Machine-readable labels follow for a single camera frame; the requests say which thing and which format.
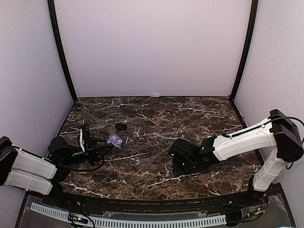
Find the black earbud charging case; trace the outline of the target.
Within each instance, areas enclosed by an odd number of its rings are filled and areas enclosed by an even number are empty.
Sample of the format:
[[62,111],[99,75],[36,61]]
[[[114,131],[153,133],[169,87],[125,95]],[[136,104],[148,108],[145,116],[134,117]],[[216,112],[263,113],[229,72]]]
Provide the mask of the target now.
[[117,123],[115,125],[115,128],[119,131],[125,131],[125,130],[127,130],[127,125],[124,123]]

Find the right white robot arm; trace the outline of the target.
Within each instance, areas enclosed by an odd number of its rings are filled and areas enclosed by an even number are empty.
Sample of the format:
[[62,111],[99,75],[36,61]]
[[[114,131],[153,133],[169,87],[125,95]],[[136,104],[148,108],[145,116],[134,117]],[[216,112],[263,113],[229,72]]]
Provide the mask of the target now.
[[200,146],[177,139],[168,151],[173,161],[173,172],[176,175],[202,172],[236,155],[270,147],[271,154],[252,178],[251,189],[242,196],[245,205],[253,206],[260,200],[261,192],[269,188],[286,166],[304,155],[304,141],[295,120],[295,117],[274,109],[259,123],[234,133],[206,138]]

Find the purple charging case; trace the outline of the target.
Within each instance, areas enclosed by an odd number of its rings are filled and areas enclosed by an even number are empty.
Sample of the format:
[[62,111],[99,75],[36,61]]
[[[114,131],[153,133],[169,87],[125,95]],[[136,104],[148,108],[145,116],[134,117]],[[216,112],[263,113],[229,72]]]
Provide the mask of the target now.
[[112,144],[114,147],[121,149],[123,139],[120,138],[118,135],[112,133],[109,135],[109,138],[107,139],[106,143]]

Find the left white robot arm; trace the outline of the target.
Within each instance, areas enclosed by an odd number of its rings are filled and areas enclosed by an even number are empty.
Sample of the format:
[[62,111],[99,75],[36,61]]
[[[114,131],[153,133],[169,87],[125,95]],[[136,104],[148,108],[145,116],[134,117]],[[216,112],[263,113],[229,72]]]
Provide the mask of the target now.
[[57,207],[67,203],[67,196],[55,185],[76,169],[71,165],[88,161],[91,165],[104,162],[114,146],[104,140],[81,140],[80,146],[68,144],[63,137],[55,137],[48,146],[49,158],[30,153],[15,146],[3,136],[0,139],[0,184],[48,195]]

